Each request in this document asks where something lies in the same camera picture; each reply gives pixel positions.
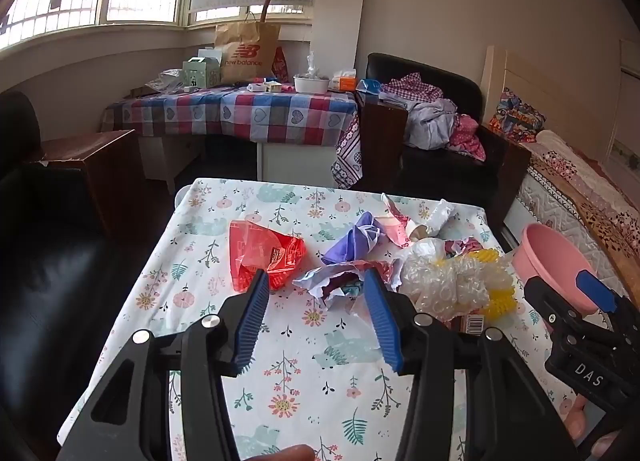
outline green box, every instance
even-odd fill
[[[220,84],[220,63],[215,58],[194,56],[182,63],[182,83],[208,89]]]

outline pink plastic basin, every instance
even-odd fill
[[[522,242],[513,256],[516,273],[527,282],[540,276],[583,316],[598,308],[575,285],[575,276],[586,269],[594,273],[587,259],[564,235],[540,223],[532,223],[522,232]]]

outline plaid tablecloth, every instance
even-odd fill
[[[101,130],[134,129],[142,136],[227,134],[258,143],[337,147],[349,129],[351,139],[354,131],[358,134],[357,148],[342,149],[332,167],[338,186],[348,188],[362,177],[356,161],[357,111],[350,93],[251,93],[220,87],[116,102],[105,109]]]

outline colorful pillow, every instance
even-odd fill
[[[536,134],[542,130],[545,115],[531,107],[508,87],[504,88],[498,110],[489,125],[502,131],[514,142],[535,142]]]
[[[447,149],[484,162],[484,160],[486,160],[486,153],[480,143],[480,139],[476,136],[477,128],[478,122],[469,115],[457,116],[453,125],[453,132],[447,144]]]

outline mattress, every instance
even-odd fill
[[[626,295],[607,254],[591,236],[574,203],[533,167],[527,168],[504,222],[518,243],[528,223],[540,222],[557,230],[580,250],[607,287]]]

